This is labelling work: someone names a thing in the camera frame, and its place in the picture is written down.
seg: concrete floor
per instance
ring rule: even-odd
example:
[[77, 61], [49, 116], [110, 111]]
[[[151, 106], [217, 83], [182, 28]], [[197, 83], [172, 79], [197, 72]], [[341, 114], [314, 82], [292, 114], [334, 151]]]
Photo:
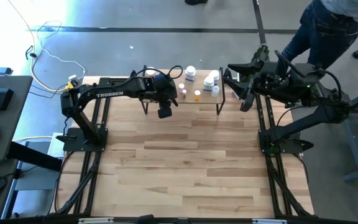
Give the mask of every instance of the concrete floor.
[[[187, 6], [183, 0], [11, 1], [32, 26], [59, 20], [63, 26], [72, 27], [257, 28], [252, 0], [209, 0], [207, 5], [199, 6]], [[310, 0], [259, 0], [264, 28], [288, 32], [266, 35], [271, 50], [282, 50], [289, 43], [293, 36], [290, 33], [299, 26], [300, 15], [308, 2]], [[32, 39], [24, 29], [25, 25], [13, 8], [6, 0], [0, 0], [0, 66], [13, 68], [15, 75], [30, 75], [30, 63], [25, 60], [24, 52], [32, 45]], [[143, 64], [157, 68], [179, 64], [216, 69], [228, 63], [248, 62], [260, 44], [259, 34], [249, 32], [62, 31], [43, 43], [62, 59], [82, 63], [88, 70], [87, 75], [127, 75], [131, 70], [140, 70]], [[351, 57], [357, 49], [358, 39], [330, 68], [351, 98], [358, 95], [358, 60]], [[295, 62], [305, 62], [307, 56], [305, 52]], [[67, 82], [70, 75], [81, 75], [82, 71], [76, 65], [61, 63], [43, 54], [35, 66], [35, 73], [47, 85], [56, 88]], [[334, 87], [329, 78], [324, 78], [323, 84]], [[312, 108], [296, 110], [293, 117], [299, 119], [312, 111]], [[59, 97], [46, 99], [29, 95], [15, 138], [61, 132], [63, 120]], [[320, 124], [302, 132], [303, 139], [315, 143], [315, 147], [305, 153], [311, 198], [316, 214], [321, 217], [358, 221], [358, 181], [343, 182], [343, 175], [355, 168], [341, 129], [340, 125]], [[39, 198], [47, 203], [48, 195]]]

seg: gray shirt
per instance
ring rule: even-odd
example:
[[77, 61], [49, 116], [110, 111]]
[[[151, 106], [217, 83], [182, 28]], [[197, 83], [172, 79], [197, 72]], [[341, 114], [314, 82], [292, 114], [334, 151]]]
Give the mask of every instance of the gray shirt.
[[331, 12], [353, 17], [358, 22], [358, 0], [321, 0]]

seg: jeans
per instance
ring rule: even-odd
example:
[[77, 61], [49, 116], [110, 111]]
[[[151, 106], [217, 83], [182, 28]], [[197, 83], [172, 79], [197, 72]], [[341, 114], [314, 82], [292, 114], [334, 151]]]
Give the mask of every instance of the jeans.
[[[289, 61], [310, 49], [308, 63], [327, 69], [358, 38], [358, 22], [332, 13], [320, 0], [313, 0], [303, 12], [301, 26], [282, 52]], [[288, 67], [278, 63], [277, 74]]]

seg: gray floor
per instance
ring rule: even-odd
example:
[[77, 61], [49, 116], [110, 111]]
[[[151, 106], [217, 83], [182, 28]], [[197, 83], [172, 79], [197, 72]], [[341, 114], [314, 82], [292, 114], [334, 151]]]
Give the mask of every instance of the gray floor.
[[[252, 0], [210, 0], [200, 6], [187, 6], [183, 0], [12, 1], [28, 23], [35, 26], [59, 20], [63, 26], [74, 27], [257, 28]], [[265, 29], [296, 29], [309, 1], [259, 0]], [[30, 75], [30, 63], [25, 60], [24, 52], [32, 45], [32, 39], [24, 29], [20, 17], [6, 1], [0, 0], [0, 66], [13, 68], [15, 75]], [[292, 36], [267, 34], [267, 44], [272, 50], [281, 50]], [[216, 69], [229, 62], [247, 62], [260, 40], [258, 34], [234, 33], [59, 32], [43, 43], [62, 59], [82, 63], [88, 75], [127, 75], [131, 70], [140, 70], [143, 64], [157, 68], [179, 64]], [[330, 68], [351, 97], [358, 95], [358, 60], [351, 57], [357, 49], [358, 40]], [[307, 56], [305, 52], [295, 62], [305, 62]], [[35, 73], [56, 88], [68, 76], [81, 75], [81, 69], [43, 54]], [[324, 78], [323, 84], [334, 87], [329, 78]], [[312, 111], [299, 109], [293, 112], [293, 117], [299, 119]], [[29, 95], [15, 138], [61, 132], [63, 120], [58, 97]], [[341, 125], [320, 124], [302, 132], [302, 138], [315, 143], [305, 153], [311, 198], [316, 214], [321, 217], [358, 221], [358, 181], [343, 182], [343, 175], [353, 172], [355, 167], [341, 130]], [[49, 194], [40, 192], [23, 194], [20, 198], [30, 197], [29, 194], [44, 198], [43, 203], [50, 200]]]

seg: wooden table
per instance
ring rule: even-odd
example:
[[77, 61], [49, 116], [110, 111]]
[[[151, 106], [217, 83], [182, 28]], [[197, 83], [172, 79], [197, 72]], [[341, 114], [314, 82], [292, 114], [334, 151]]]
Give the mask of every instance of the wooden table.
[[[161, 72], [167, 74], [169, 72], [168, 69], [161, 69]], [[171, 77], [177, 77], [179, 76], [181, 70], [172, 70], [170, 73]], [[226, 100], [225, 91], [223, 86], [223, 69], [222, 67], [218, 70], [219, 71], [219, 81], [217, 86], [219, 87], [219, 95], [218, 97], [212, 97], [211, 91], [203, 90], [204, 88], [204, 79], [209, 75], [209, 73], [212, 70], [197, 70], [196, 73], [196, 80], [195, 81], [189, 81], [185, 79], [185, 71], [183, 71], [183, 74], [177, 78], [174, 79], [175, 85], [177, 87], [178, 92], [178, 98], [176, 99], [178, 104], [197, 104], [197, 105], [216, 105], [216, 114], [219, 115], [224, 102]], [[183, 97], [183, 95], [179, 94], [179, 84], [185, 85], [185, 90], [187, 91], [186, 97]], [[195, 100], [195, 91], [199, 90], [201, 92], [200, 99]], [[142, 103], [143, 109], [145, 114], [147, 114], [148, 106], [149, 104], [146, 103], [146, 106]]]
[[[99, 77], [83, 80], [98, 81]], [[220, 116], [214, 105], [182, 104], [172, 108], [172, 117], [158, 119], [158, 105], [150, 105], [145, 116], [138, 99], [112, 98], [92, 216], [272, 218], [265, 158], [257, 142], [256, 105], [243, 113], [239, 104], [227, 95]], [[277, 122], [285, 109], [281, 103], [272, 104]], [[93, 108], [93, 101], [85, 108], [89, 118]], [[290, 113], [281, 120], [291, 121]], [[58, 207], [78, 185], [83, 156], [76, 152], [67, 160]], [[313, 213], [302, 163], [290, 154], [283, 155], [283, 163], [288, 187]], [[281, 191], [278, 195], [284, 211]]]

